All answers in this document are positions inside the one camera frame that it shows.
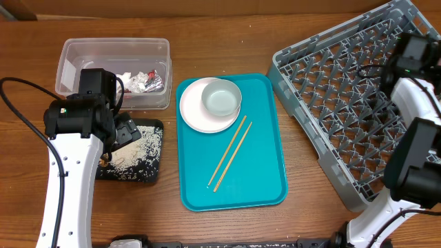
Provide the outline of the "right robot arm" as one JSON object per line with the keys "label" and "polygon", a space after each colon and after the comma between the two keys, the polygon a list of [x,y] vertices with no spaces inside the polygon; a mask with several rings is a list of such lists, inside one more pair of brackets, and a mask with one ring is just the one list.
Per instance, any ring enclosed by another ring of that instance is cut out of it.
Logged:
{"label": "right robot arm", "polygon": [[398,107],[407,130],[384,171],[384,187],[361,215],[346,222],[328,247],[391,247],[388,236],[440,203],[440,40],[403,32],[382,65],[379,89]]}

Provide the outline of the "large white plate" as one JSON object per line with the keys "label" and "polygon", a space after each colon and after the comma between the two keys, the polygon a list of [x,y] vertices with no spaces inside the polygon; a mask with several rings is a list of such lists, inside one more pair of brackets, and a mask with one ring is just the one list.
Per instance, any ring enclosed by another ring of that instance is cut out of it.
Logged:
{"label": "large white plate", "polygon": [[226,130],[240,113],[240,107],[229,116],[214,116],[203,106],[201,94],[204,87],[215,77],[198,79],[185,88],[179,100],[179,111],[185,123],[193,130],[212,134]]}

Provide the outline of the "grey dishwasher rack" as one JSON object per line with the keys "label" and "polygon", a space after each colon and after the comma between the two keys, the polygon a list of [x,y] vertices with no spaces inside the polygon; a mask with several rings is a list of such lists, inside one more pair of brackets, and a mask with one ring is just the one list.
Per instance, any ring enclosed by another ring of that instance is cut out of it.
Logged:
{"label": "grey dishwasher rack", "polygon": [[406,130],[377,90],[379,67],[403,32],[439,36],[413,3],[390,1],[277,51],[267,74],[350,211],[364,210],[382,189],[385,165]]}

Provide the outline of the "white tissue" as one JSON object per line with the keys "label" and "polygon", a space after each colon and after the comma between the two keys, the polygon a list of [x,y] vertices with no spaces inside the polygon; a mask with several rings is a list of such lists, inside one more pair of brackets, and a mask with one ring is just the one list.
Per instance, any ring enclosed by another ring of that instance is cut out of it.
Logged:
{"label": "white tissue", "polygon": [[117,74],[116,77],[123,82],[125,93],[139,93],[137,75],[132,76],[131,72],[125,72],[123,74]]}

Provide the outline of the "red silver foil wrapper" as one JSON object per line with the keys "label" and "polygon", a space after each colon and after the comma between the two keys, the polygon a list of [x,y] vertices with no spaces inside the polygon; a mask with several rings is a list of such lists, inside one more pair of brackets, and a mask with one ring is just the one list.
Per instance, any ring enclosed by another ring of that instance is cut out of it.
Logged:
{"label": "red silver foil wrapper", "polygon": [[156,70],[148,73],[140,72],[135,81],[140,93],[159,92],[165,85]]}

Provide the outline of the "grey bowl with rice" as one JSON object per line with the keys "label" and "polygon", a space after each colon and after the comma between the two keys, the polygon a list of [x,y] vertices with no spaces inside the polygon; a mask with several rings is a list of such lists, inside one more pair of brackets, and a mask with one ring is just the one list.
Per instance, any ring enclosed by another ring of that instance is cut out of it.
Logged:
{"label": "grey bowl with rice", "polygon": [[214,116],[229,116],[239,109],[242,94],[239,87],[225,79],[214,79],[201,94],[205,109]]}

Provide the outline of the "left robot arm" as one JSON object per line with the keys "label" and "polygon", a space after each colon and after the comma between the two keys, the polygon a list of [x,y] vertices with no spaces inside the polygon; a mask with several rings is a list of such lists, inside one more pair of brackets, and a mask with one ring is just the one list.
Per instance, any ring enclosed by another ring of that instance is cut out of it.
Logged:
{"label": "left robot arm", "polygon": [[50,166],[38,247],[91,247],[99,161],[142,137],[130,115],[119,112],[120,86],[111,72],[83,69],[78,92],[45,111]]}

